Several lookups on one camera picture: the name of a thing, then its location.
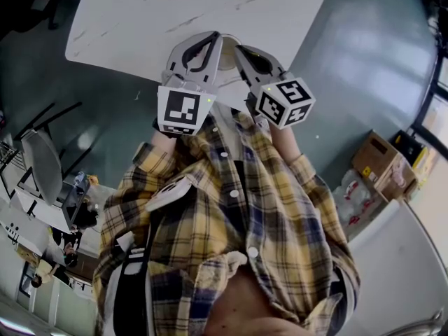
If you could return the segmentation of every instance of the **person's arm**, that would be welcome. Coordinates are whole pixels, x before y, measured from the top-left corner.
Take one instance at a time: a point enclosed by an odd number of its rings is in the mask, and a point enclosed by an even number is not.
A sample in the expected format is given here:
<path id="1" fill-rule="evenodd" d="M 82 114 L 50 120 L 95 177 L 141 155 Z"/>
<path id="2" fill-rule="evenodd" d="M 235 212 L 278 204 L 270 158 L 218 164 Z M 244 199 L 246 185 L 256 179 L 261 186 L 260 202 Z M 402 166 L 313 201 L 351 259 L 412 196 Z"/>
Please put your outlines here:
<path id="1" fill-rule="evenodd" d="M 163 133 L 155 131 L 153 139 L 151 139 L 151 144 L 153 146 L 157 146 L 158 148 L 167 152 L 167 154 L 171 156 L 174 153 L 174 149 L 176 147 L 176 141 L 177 139 L 175 138 L 168 138 Z"/>
<path id="2" fill-rule="evenodd" d="M 360 288 L 358 271 L 337 215 L 335 201 L 330 189 L 322 178 L 317 175 L 308 158 L 300 153 L 291 128 L 281 131 L 275 129 L 274 133 L 272 133 L 272 143 L 288 164 L 295 178 L 316 208 L 316 212 L 320 215 L 325 235 L 331 241 L 329 245 L 333 262 L 346 273 L 355 293 L 358 294 Z"/>
<path id="3" fill-rule="evenodd" d="M 291 127 L 277 129 L 276 126 L 270 123 L 269 129 L 271 130 L 272 145 L 277 149 L 286 164 L 300 157 L 301 152 Z"/>
<path id="4" fill-rule="evenodd" d="M 56 273 L 56 270 L 57 270 L 57 268 L 58 268 L 59 266 L 60 266 L 59 264 L 56 264 L 56 265 L 51 269 L 51 271 L 50 271 L 50 273 L 48 274 L 48 276 L 52 277 L 52 276 Z"/>

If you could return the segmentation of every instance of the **plaid shirt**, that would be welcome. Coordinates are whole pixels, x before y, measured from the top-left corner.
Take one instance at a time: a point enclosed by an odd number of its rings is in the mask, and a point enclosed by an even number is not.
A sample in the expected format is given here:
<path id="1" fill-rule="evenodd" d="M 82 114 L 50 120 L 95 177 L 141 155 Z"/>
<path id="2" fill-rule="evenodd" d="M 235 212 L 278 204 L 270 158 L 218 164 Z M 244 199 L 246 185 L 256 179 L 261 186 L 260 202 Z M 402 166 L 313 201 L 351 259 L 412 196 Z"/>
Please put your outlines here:
<path id="1" fill-rule="evenodd" d="M 123 261 L 116 237 L 130 230 L 144 246 L 145 204 L 187 176 L 194 188 L 160 222 L 148 271 L 157 336 L 201 335 L 209 312 L 238 266 L 249 263 L 270 304 L 285 319 L 326 335 L 341 295 L 330 294 L 333 268 L 359 278 L 326 184 L 301 155 L 287 165 L 267 129 L 234 115 L 244 155 L 245 191 L 223 136 L 208 116 L 197 136 L 182 136 L 170 157 L 143 143 L 119 191 L 106 203 L 100 264 L 94 276 L 99 315 L 109 277 Z M 255 247 L 259 254 L 247 256 Z"/>

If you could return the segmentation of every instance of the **shirt sleeve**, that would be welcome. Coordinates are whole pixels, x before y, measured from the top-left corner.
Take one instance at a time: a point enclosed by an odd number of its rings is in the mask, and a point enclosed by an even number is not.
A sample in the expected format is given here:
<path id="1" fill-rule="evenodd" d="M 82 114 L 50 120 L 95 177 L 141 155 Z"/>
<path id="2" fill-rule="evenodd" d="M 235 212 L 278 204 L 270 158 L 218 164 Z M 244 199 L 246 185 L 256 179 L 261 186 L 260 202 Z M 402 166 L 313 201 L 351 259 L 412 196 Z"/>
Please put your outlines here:
<path id="1" fill-rule="evenodd" d="M 36 274 L 38 274 L 40 277 L 44 277 L 45 275 L 51 273 L 51 270 L 53 267 L 46 262 L 45 260 L 39 261 L 39 265 L 36 269 Z"/>
<path id="2" fill-rule="evenodd" d="M 337 215 L 335 201 L 330 189 L 322 178 L 316 174 L 316 170 L 305 155 L 301 155 L 289 167 L 321 215 L 322 226 L 328 238 L 333 262 L 346 272 L 355 293 L 358 294 L 360 288 L 358 271 Z"/>
<path id="3" fill-rule="evenodd" d="M 133 231 L 136 245 L 144 243 L 150 223 L 145 205 L 174 175 L 175 164 L 175 159 L 160 148 L 148 143 L 141 144 L 118 191 L 107 199 L 101 230 L 99 266 L 93 280 L 100 314 L 103 312 L 109 278 L 122 261 L 112 255 L 116 237 Z"/>

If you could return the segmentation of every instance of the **floor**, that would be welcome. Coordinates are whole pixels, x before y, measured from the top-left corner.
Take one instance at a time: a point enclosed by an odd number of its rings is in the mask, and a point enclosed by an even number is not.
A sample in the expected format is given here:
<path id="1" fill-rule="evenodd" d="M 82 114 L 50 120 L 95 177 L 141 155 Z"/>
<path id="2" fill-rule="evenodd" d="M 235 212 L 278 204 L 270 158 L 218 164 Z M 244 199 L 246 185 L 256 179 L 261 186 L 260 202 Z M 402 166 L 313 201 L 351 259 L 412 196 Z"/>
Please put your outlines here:
<path id="1" fill-rule="evenodd" d="M 0 42 L 0 100 L 7 119 L 0 137 L 15 135 L 51 102 L 56 106 L 46 117 L 82 102 L 50 124 L 56 147 L 68 146 L 62 164 L 70 165 L 94 142 L 79 169 L 116 188 L 138 145 L 151 139 L 157 84 L 65 59 L 78 1 L 63 0 L 59 29 L 49 31 L 43 22 L 26 34 L 11 32 Z"/>
<path id="2" fill-rule="evenodd" d="M 63 1 L 59 29 L 49 31 L 42 23 L 0 42 L 3 134 L 18 131 L 50 102 L 57 102 L 58 111 L 81 101 L 80 108 L 52 123 L 53 139 L 58 148 L 71 146 L 65 165 L 94 141 L 79 167 L 116 188 L 139 143 L 153 133 L 157 84 L 65 59 L 78 2 Z M 435 53 L 420 0 L 323 2 L 291 71 L 317 99 L 307 121 L 294 126 L 295 135 L 332 189 L 371 129 L 389 138 L 411 125 Z"/>

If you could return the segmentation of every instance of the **chair leg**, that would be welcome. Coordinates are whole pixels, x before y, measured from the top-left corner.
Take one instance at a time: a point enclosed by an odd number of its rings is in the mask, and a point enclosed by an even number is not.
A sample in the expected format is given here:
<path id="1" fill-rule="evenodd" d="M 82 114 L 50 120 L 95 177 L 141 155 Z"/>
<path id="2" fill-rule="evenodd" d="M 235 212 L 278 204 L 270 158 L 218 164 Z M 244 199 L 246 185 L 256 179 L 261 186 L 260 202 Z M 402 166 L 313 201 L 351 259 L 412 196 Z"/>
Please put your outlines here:
<path id="1" fill-rule="evenodd" d="M 90 153 L 91 150 L 92 150 L 91 148 L 86 149 L 84 153 L 77 160 L 75 160 L 75 162 L 64 173 L 62 173 L 62 180 L 64 180 L 71 173 L 71 171 L 75 169 L 75 167 L 80 163 L 80 161 L 83 160 L 85 156 Z"/>
<path id="2" fill-rule="evenodd" d="M 62 158 L 62 156 L 65 154 L 66 150 L 65 148 L 63 148 L 60 152 L 59 152 L 59 159 Z"/>
<path id="3" fill-rule="evenodd" d="M 19 183 L 25 183 L 32 172 L 33 172 L 33 168 L 32 167 L 28 168 L 28 170 L 25 172 L 25 174 L 19 180 Z"/>
<path id="4" fill-rule="evenodd" d="M 53 117 L 50 117 L 49 119 L 44 120 L 40 125 L 36 126 L 34 128 L 34 130 L 38 131 L 41 128 L 45 128 L 45 126 L 50 124 L 52 121 L 58 119 L 59 117 L 63 116 L 64 114 L 70 112 L 72 109 L 75 109 L 76 107 L 81 106 L 82 104 L 83 104 L 82 102 L 78 102 L 77 104 L 74 104 L 73 106 L 70 106 L 69 108 L 66 108 L 63 111 L 60 111 L 59 113 L 56 113 Z"/>
<path id="5" fill-rule="evenodd" d="M 37 122 L 37 120 L 42 117 L 44 114 L 46 114 L 51 108 L 53 108 L 53 106 L 55 105 L 55 103 L 53 102 L 52 104 L 50 104 L 48 107 L 46 107 L 42 112 L 40 112 L 36 117 L 34 117 L 25 127 L 22 128 L 22 130 L 17 133 L 17 135 L 13 138 L 14 141 L 19 141 L 22 139 L 22 135 L 29 130 L 31 127 L 33 127 L 33 124 L 35 122 Z"/>
<path id="6" fill-rule="evenodd" d="M 8 184 L 6 184 L 5 178 L 3 177 L 3 174 L 0 173 L 0 179 L 1 179 L 1 183 L 3 184 L 3 187 L 5 188 L 6 194 L 9 197 L 9 200 L 11 200 L 13 198 L 14 195 L 14 190 L 12 191 L 11 194 L 9 194 L 8 192 Z"/>
<path id="7" fill-rule="evenodd" d="M 43 126 L 43 130 L 45 131 L 46 134 L 48 134 L 48 136 L 50 137 L 50 139 L 52 139 L 52 138 L 51 138 L 51 133 L 50 133 L 50 128 L 49 128 L 49 126 L 48 126 L 48 125 L 44 125 L 44 126 Z"/>
<path id="8" fill-rule="evenodd" d="M 60 1 L 61 0 L 50 0 L 47 3 L 47 6 L 43 9 L 45 17 L 48 18 L 49 30 L 55 30 L 58 27 L 58 24 L 55 23 L 55 15 Z"/>
<path id="9" fill-rule="evenodd" d="M 31 204 L 30 208 L 29 208 L 28 211 L 27 211 L 27 214 L 28 214 L 29 216 L 31 216 L 31 214 L 33 213 L 33 210 L 34 210 L 34 208 L 36 207 L 36 205 L 37 205 L 37 201 L 34 200 L 34 201 L 33 201 L 33 204 Z"/>

